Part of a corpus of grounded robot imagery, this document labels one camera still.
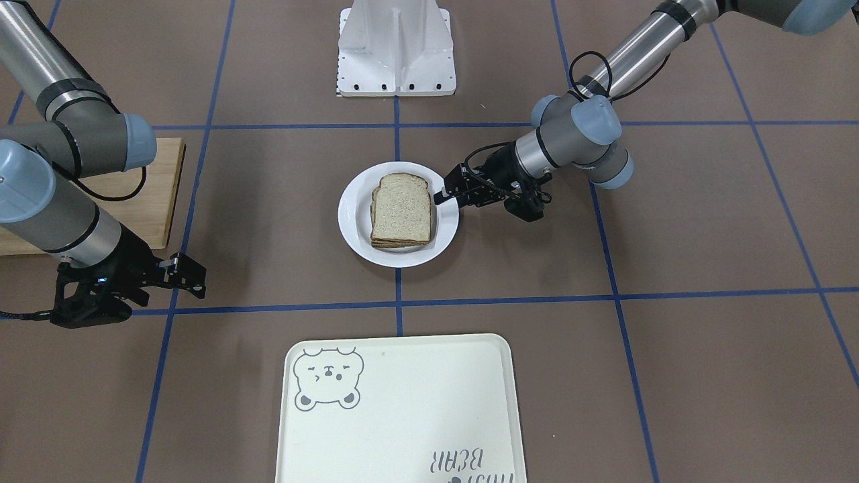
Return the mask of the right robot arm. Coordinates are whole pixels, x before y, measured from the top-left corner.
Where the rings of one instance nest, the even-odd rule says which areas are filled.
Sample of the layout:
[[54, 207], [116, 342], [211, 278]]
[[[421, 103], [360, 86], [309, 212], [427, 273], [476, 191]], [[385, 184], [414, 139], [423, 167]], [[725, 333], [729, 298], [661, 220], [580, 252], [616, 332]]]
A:
[[138, 169], [156, 157], [151, 125], [123, 113], [25, 1], [2, 2], [2, 64], [42, 116], [2, 128], [2, 226], [60, 260], [80, 288], [148, 303], [147, 286], [202, 299], [206, 271], [168, 259], [96, 203], [84, 178]]

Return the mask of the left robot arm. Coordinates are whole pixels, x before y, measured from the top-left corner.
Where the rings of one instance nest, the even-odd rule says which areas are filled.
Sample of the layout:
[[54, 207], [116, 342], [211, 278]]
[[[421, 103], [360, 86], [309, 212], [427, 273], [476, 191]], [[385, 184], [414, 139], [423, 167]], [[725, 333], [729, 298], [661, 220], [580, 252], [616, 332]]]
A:
[[531, 131], [518, 140], [486, 146], [488, 156], [481, 165], [461, 162], [444, 177], [433, 201], [437, 205], [455, 201], [460, 207], [500, 202], [507, 212], [534, 222], [552, 201], [545, 185], [558, 169], [580, 169], [598, 189], [623, 186], [634, 173], [634, 161], [621, 144], [614, 102], [647, 85], [676, 48], [724, 13], [815, 36], [857, 13], [857, 3], [663, 1], [610, 55], [583, 52], [583, 57], [599, 59], [592, 73], [580, 78], [568, 73], [570, 89], [564, 95], [546, 96], [535, 104]]

